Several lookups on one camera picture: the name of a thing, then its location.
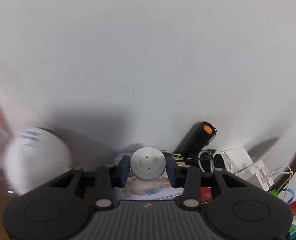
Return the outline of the round silver tin lid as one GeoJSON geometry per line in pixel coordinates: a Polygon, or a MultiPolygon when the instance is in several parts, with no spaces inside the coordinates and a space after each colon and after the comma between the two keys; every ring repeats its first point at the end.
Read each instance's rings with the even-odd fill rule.
{"type": "Polygon", "coordinates": [[[165,156],[160,150],[153,147],[140,148],[132,154],[130,167],[138,179],[154,181],[160,178],[165,171],[165,156]]]}

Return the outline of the round white tin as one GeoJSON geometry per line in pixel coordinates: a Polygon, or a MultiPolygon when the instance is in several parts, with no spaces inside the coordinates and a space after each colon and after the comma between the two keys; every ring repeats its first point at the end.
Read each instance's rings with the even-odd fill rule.
{"type": "MultiPolygon", "coordinates": [[[[132,156],[134,153],[118,155],[114,164],[117,165],[124,156],[132,156]]],[[[166,172],[154,181],[143,181],[135,177],[130,171],[126,185],[123,188],[116,187],[115,195],[119,200],[169,200],[183,193],[183,188],[173,188],[170,185],[166,172]]]]}

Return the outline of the black flashlight orange button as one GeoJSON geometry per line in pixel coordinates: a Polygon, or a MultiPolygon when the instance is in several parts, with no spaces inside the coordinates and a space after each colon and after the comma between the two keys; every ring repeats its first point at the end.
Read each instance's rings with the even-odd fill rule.
{"type": "Polygon", "coordinates": [[[192,126],[174,153],[183,157],[195,158],[216,136],[217,130],[208,122],[198,122],[192,126]]]}

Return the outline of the white astronaut figurine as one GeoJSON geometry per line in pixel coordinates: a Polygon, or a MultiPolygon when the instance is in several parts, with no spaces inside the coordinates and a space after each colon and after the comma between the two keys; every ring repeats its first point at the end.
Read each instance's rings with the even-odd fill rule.
{"type": "Polygon", "coordinates": [[[3,171],[12,191],[23,195],[72,167],[67,145],[53,133],[24,128],[11,139],[3,158],[3,171]]]}

